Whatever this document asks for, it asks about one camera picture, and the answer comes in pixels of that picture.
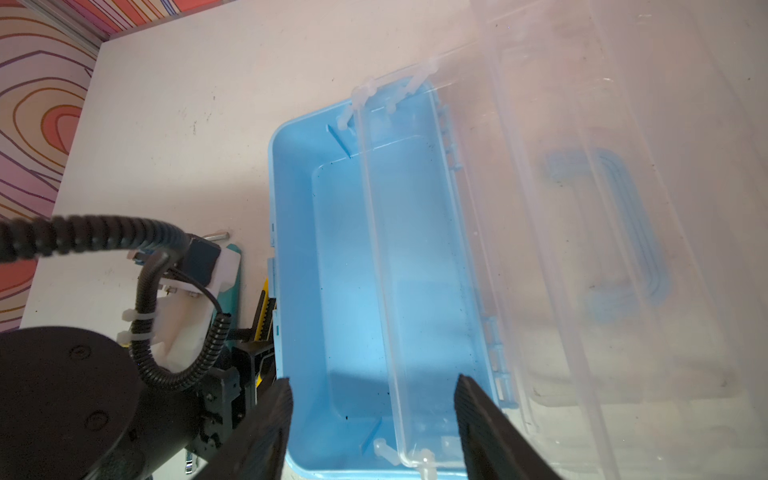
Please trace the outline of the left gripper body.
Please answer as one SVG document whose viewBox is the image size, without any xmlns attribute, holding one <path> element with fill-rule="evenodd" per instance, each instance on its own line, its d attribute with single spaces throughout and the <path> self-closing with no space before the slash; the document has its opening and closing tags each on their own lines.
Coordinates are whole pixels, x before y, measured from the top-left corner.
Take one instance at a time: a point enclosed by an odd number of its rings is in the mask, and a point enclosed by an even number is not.
<svg viewBox="0 0 768 480">
<path fill-rule="evenodd" d="M 188 456 L 210 461 L 256 407 L 275 379 L 275 349 L 270 342 L 226 346 L 195 392 L 202 412 Z"/>
</svg>

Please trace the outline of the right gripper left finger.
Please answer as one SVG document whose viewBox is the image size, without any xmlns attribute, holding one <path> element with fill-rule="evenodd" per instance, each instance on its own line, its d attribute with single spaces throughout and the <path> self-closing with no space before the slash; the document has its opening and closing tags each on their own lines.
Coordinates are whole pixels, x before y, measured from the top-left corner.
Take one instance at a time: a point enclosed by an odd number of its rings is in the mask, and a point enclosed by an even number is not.
<svg viewBox="0 0 768 480">
<path fill-rule="evenodd" d="M 280 479 L 292 415 L 289 379 L 277 379 L 195 479 Z"/>
</svg>

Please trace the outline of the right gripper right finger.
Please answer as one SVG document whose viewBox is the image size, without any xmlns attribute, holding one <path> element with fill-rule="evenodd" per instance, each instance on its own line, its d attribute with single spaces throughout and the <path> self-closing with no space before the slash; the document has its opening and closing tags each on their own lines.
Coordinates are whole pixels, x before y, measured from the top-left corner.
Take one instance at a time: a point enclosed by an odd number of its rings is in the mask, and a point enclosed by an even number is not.
<svg viewBox="0 0 768 480">
<path fill-rule="evenodd" d="M 471 377 L 458 376 L 454 408 L 469 480 L 559 480 Z"/>
</svg>

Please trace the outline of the yellow black utility knife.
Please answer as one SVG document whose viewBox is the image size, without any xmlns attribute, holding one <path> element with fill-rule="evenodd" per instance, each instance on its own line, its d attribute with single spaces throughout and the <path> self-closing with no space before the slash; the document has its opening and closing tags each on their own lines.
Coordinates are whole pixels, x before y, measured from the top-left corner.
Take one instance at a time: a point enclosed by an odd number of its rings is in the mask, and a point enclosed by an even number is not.
<svg viewBox="0 0 768 480">
<path fill-rule="evenodd" d="M 273 377 L 274 370 L 274 340 L 273 340 L 273 311 L 275 310 L 276 299 L 269 294 L 269 280 L 265 280 L 259 297 L 259 304 L 254 316 L 252 325 L 251 340 L 262 346 L 266 345 L 267 350 L 259 366 L 259 372 L 256 377 L 256 388 L 266 385 L 266 381 Z"/>
</svg>

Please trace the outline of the blue plastic toolbox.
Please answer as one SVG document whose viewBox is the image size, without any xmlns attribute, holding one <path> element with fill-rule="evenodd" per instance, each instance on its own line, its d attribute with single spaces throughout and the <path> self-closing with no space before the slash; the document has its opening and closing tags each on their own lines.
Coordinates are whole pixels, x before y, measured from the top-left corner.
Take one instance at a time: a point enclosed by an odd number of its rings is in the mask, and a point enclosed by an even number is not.
<svg viewBox="0 0 768 480">
<path fill-rule="evenodd" d="M 270 143 L 286 460 L 463 479 L 474 379 L 564 479 L 767 475 L 767 5 L 473 1 Z"/>
</svg>

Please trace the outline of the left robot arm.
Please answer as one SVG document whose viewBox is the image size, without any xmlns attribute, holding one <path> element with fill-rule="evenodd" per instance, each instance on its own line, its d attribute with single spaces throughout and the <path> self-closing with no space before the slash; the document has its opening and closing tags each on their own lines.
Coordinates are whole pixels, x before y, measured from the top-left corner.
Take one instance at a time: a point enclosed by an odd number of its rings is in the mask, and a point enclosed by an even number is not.
<svg viewBox="0 0 768 480">
<path fill-rule="evenodd" d="M 180 391 L 146 385 L 99 333 L 37 327 L 1 337 L 5 479 L 148 479 L 182 451 L 203 479 L 277 479 L 293 395 L 278 380 L 257 401 L 219 378 Z"/>
</svg>

